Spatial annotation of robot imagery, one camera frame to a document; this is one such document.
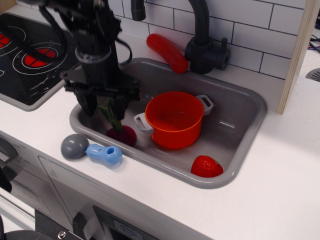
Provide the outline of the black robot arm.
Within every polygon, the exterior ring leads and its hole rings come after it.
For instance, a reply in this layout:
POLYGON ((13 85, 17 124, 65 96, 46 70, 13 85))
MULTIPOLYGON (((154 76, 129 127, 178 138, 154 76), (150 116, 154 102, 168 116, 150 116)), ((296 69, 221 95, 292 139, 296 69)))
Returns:
POLYGON ((113 99, 111 107, 118 120, 125 117, 129 102, 140 99, 140 82, 122 72, 115 43, 121 22, 115 18, 106 0, 28 0, 37 5, 42 16, 53 28, 63 51, 67 41, 60 26, 47 8, 60 15, 75 43, 75 55, 81 67, 62 72, 65 89, 73 92, 84 112, 92 116, 97 108, 97 97, 113 99))

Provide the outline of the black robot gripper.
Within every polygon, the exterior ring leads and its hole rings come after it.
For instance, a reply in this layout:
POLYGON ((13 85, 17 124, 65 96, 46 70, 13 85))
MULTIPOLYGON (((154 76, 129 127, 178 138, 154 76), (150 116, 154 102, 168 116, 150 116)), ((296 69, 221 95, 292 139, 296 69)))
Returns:
POLYGON ((117 63, 81 63, 73 70, 60 73, 65 90, 73 92, 83 111, 93 116, 97 96, 113 97, 112 111, 118 120, 125 117, 131 100, 141 97, 140 81, 126 74, 117 63))

